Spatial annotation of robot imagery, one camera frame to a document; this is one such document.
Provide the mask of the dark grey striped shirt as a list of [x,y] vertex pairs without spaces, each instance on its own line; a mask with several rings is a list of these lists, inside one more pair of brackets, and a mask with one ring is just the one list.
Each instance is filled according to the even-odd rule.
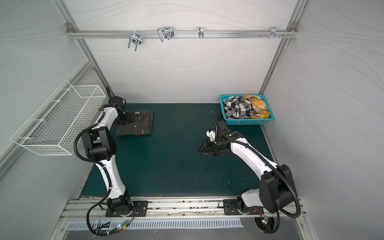
[[140,136],[150,135],[152,132],[154,112],[148,109],[130,111],[135,116],[135,122],[125,126],[119,126],[116,136]]

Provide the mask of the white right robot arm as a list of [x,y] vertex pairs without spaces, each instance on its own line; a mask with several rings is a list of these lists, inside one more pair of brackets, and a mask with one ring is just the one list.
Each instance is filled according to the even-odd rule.
[[240,194],[239,209],[263,207],[272,214],[283,213],[290,218],[298,218],[301,215],[292,171],[288,166],[270,161],[244,137],[219,141],[207,138],[198,149],[204,155],[214,157],[218,157],[225,150],[239,157],[260,180],[258,189],[250,189]]

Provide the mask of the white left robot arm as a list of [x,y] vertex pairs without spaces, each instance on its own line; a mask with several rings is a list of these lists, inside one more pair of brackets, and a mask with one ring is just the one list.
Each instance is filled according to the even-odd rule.
[[99,169],[107,189],[105,201],[111,213],[128,215],[133,204],[118,171],[117,146],[110,133],[114,122],[125,119],[124,108],[122,104],[109,103],[99,111],[95,123],[76,136],[74,152],[79,159],[93,163]]

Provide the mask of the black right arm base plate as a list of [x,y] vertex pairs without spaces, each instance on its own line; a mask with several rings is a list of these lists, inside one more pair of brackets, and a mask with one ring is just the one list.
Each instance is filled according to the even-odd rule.
[[226,216],[264,215],[262,207],[247,207],[245,204],[235,199],[224,199],[218,203],[218,207],[224,210]]

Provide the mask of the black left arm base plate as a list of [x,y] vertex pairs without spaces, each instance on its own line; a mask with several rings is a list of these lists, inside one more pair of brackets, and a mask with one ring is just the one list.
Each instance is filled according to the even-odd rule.
[[148,209],[148,201],[132,201],[131,209],[122,209],[121,211],[107,210],[105,217],[108,218],[128,218],[128,217],[145,217]]

